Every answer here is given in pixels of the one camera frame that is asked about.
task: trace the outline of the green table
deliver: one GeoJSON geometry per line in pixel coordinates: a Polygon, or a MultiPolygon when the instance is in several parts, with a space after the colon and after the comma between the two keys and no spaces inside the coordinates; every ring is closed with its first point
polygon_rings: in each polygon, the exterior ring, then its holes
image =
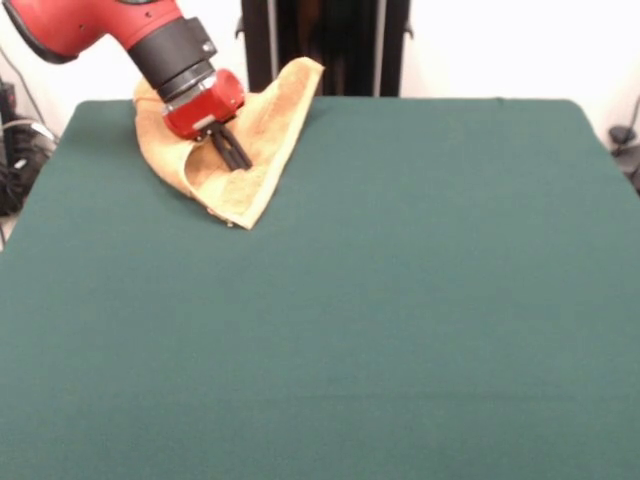
{"type": "Polygon", "coordinates": [[[0,255],[0,478],[640,478],[640,203],[575,105],[319,98],[250,233],[133,114],[0,255]]]}

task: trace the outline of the black cable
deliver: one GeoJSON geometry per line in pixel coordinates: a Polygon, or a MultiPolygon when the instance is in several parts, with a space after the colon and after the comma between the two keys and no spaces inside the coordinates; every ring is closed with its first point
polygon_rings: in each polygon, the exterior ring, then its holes
{"type": "Polygon", "coordinates": [[[636,121],[638,120],[638,111],[640,110],[640,95],[638,95],[638,98],[636,99],[636,105],[635,107],[633,107],[633,115],[631,115],[631,121],[629,122],[629,128],[627,128],[627,135],[625,136],[624,140],[622,141],[622,143],[620,143],[618,145],[618,148],[616,148],[616,150],[613,153],[614,157],[617,157],[618,155],[620,155],[620,152],[622,151],[622,149],[627,145],[627,143],[629,143],[631,141],[631,137],[633,135],[633,126],[636,124],[636,121]]]}
{"type": "Polygon", "coordinates": [[[22,83],[22,86],[24,87],[25,92],[27,92],[27,96],[29,97],[29,101],[31,102],[31,104],[33,105],[33,108],[35,109],[36,113],[38,114],[38,118],[39,118],[40,122],[42,124],[46,125],[46,122],[44,121],[44,117],[42,115],[42,112],[40,111],[40,108],[38,107],[38,104],[34,100],[33,95],[31,95],[31,90],[29,90],[29,86],[27,85],[27,82],[25,81],[24,77],[22,76],[22,72],[20,72],[20,70],[18,70],[18,68],[13,64],[13,62],[11,61],[11,59],[9,58],[7,53],[2,48],[2,45],[0,45],[0,55],[2,55],[2,58],[4,58],[4,61],[7,62],[9,67],[11,67],[11,69],[14,72],[16,72],[16,75],[18,75],[18,78],[20,79],[20,83],[22,83]]]}

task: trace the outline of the red robot arm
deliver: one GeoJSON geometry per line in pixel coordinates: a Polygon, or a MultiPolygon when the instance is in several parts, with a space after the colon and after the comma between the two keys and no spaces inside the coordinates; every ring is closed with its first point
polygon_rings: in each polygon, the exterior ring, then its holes
{"type": "MultiPolygon", "coordinates": [[[[230,71],[216,72],[213,42],[197,18],[184,18],[175,0],[2,1],[22,38],[45,61],[73,61],[111,35],[165,102],[165,122],[176,135],[229,136],[220,125],[244,105],[244,89],[230,71]]],[[[227,162],[230,168],[251,166],[241,153],[240,161],[227,162]]]]}

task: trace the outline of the black object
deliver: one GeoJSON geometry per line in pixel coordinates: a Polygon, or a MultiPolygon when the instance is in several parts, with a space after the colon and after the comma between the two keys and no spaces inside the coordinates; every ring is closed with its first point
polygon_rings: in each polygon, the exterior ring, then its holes
{"type": "Polygon", "coordinates": [[[235,135],[222,123],[213,122],[201,131],[202,136],[211,137],[214,147],[222,156],[229,170],[249,170],[252,166],[249,156],[235,135]]]}
{"type": "Polygon", "coordinates": [[[179,18],[147,35],[128,53],[166,103],[214,73],[209,59],[216,51],[197,18],[179,18]]]}
{"type": "MultiPolygon", "coordinates": [[[[15,112],[15,93],[11,83],[0,82],[0,116],[6,125],[22,117],[15,112]]],[[[14,215],[24,206],[27,195],[51,152],[39,144],[40,134],[28,125],[3,131],[0,156],[0,217],[14,215]]]]}
{"type": "Polygon", "coordinates": [[[635,130],[629,127],[623,127],[622,125],[616,125],[609,129],[609,138],[617,145],[624,147],[637,138],[635,130]]]}
{"type": "Polygon", "coordinates": [[[615,150],[611,152],[614,157],[619,156],[623,149],[636,139],[637,135],[633,126],[638,119],[638,110],[640,110],[640,96],[636,99],[636,104],[633,107],[633,114],[631,115],[629,126],[615,125],[609,129],[609,138],[616,145],[615,150]]]}
{"type": "Polygon", "coordinates": [[[243,0],[250,89],[264,90],[304,55],[325,67],[320,95],[398,96],[409,7],[410,0],[243,0]]]}

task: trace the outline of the black stand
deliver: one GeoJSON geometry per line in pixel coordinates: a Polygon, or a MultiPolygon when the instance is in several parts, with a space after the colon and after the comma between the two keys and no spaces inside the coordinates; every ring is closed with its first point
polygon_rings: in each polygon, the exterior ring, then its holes
{"type": "Polygon", "coordinates": [[[410,0],[242,0],[249,88],[289,61],[325,67],[319,95],[398,96],[410,0]]]}

